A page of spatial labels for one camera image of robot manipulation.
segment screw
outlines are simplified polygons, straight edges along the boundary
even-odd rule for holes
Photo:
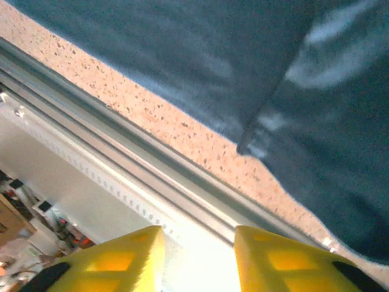
[[[16,116],[18,117],[24,117],[24,111],[23,111],[23,108],[24,106],[19,106],[17,109],[14,110],[14,113],[16,114]]]

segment yellow plastic part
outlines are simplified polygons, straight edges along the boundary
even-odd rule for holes
[[[62,258],[71,268],[49,292],[160,292],[164,259],[164,231],[150,226]]]
[[[349,260],[258,228],[238,226],[234,250],[242,292],[358,292],[333,266]]]

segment aluminum window track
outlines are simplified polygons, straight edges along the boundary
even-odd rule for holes
[[[13,108],[24,107],[31,120],[73,143],[84,159],[97,163],[117,182],[108,184],[100,178],[102,187],[151,224],[166,221],[167,235],[183,245],[180,228],[186,223],[229,246],[235,227],[244,224],[322,248],[4,39],[0,83]],[[63,153],[50,142],[47,146]],[[77,162],[73,165],[94,179],[90,170]],[[120,186],[131,189],[129,197],[122,196]]]

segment dark blue fabric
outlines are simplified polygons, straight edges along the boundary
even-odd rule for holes
[[[387,0],[9,2],[239,144],[389,263]]]

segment cardboard box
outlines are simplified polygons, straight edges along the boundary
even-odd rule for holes
[[[18,211],[9,208],[9,206],[12,208],[13,206],[9,202],[7,203],[0,201],[0,246],[15,239],[20,230],[26,227],[25,222],[20,219]]]
[[[7,292],[18,292],[20,290],[20,288],[22,288],[22,284],[21,283],[18,283],[18,282],[15,282],[12,287],[10,287]]]

